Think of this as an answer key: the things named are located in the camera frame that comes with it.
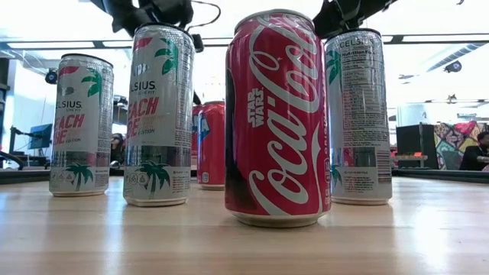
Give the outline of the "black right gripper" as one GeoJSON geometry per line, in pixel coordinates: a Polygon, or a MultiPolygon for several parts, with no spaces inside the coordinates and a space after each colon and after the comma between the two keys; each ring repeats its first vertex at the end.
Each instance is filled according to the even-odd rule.
{"type": "Polygon", "coordinates": [[[324,0],[313,19],[314,32],[319,38],[330,38],[344,29],[342,10],[337,0],[324,0]]]}

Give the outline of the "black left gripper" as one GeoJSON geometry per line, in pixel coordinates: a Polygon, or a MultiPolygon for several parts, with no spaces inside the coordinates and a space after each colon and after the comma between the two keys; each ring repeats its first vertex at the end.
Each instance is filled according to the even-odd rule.
{"type": "MultiPolygon", "coordinates": [[[[204,45],[203,45],[201,36],[199,34],[193,34],[192,38],[193,38],[193,43],[194,43],[194,47],[196,49],[196,52],[197,53],[203,52],[204,45]]],[[[201,105],[202,104],[200,97],[197,95],[196,91],[193,92],[193,103],[195,105],[201,105]]]]}

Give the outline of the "white Celsius palm can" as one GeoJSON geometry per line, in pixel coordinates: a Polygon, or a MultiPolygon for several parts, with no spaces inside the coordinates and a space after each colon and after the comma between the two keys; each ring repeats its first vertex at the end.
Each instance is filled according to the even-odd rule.
{"type": "Polygon", "coordinates": [[[108,188],[113,118],[113,65],[68,53],[57,71],[49,191],[97,196],[108,188]]]}
{"type": "Polygon", "coordinates": [[[130,205],[187,200],[195,53],[192,37],[178,27],[153,23],[135,31],[123,190],[130,205]]]}
{"type": "Polygon", "coordinates": [[[392,197],[381,34],[344,31],[325,43],[332,201],[386,205],[392,197]]]}

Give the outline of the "red Coca-Cola can white script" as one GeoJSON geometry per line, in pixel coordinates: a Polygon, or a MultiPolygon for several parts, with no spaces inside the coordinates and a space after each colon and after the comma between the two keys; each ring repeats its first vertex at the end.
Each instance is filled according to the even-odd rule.
{"type": "Polygon", "coordinates": [[[248,225],[312,225],[331,207],[324,50],[286,9],[243,18],[226,52],[225,207],[248,225]]]}

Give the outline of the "person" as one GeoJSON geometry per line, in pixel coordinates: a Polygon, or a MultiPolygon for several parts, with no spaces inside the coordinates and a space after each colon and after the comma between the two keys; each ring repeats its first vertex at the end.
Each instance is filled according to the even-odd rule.
{"type": "Polygon", "coordinates": [[[460,170],[482,171],[489,165],[489,131],[481,132],[477,139],[477,145],[465,148],[460,170]]]}
{"type": "Polygon", "coordinates": [[[116,161],[118,164],[124,163],[125,158],[125,141],[121,133],[114,133],[111,141],[111,162],[116,161]]]}

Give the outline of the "black cabinet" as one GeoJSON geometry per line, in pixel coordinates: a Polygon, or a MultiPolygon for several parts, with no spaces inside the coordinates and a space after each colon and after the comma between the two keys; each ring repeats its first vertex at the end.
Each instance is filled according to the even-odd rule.
{"type": "Polygon", "coordinates": [[[397,154],[414,155],[421,152],[427,159],[423,161],[425,169],[437,170],[439,168],[435,133],[433,125],[418,124],[396,128],[397,154]]]}

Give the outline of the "computer monitor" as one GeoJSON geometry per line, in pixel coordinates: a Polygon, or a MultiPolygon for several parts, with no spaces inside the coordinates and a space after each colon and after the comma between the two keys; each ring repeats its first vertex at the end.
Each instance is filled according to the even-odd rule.
{"type": "Polygon", "coordinates": [[[31,127],[29,133],[29,149],[43,149],[51,145],[52,124],[31,127]]]}

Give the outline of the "colourful patchwork quilt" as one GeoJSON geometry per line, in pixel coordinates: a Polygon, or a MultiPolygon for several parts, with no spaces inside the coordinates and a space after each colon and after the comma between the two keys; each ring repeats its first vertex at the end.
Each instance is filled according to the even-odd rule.
{"type": "Polygon", "coordinates": [[[478,144],[477,136],[489,131],[487,123],[441,123],[434,127],[436,156],[440,170],[459,170],[465,149],[478,144]]]}

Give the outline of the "grey ceiling duct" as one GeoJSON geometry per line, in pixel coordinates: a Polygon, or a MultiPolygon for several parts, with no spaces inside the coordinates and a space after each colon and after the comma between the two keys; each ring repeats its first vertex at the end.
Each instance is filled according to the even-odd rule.
{"type": "Polygon", "coordinates": [[[425,71],[431,72],[437,70],[438,68],[445,68],[450,63],[458,60],[459,58],[470,54],[478,50],[479,48],[485,46],[487,42],[475,42],[468,44],[455,45],[454,47],[449,47],[440,53],[437,53],[433,58],[427,61],[425,65],[425,71]]]}

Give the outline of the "black metal table frame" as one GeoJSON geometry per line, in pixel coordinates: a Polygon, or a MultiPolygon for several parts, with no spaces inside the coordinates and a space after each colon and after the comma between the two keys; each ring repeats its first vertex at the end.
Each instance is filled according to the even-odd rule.
{"type": "MultiPolygon", "coordinates": [[[[394,169],[393,176],[489,184],[489,172],[465,170],[394,169]]],[[[49,170],[0,170],[0,185],[48,181],[49,170]]]]}

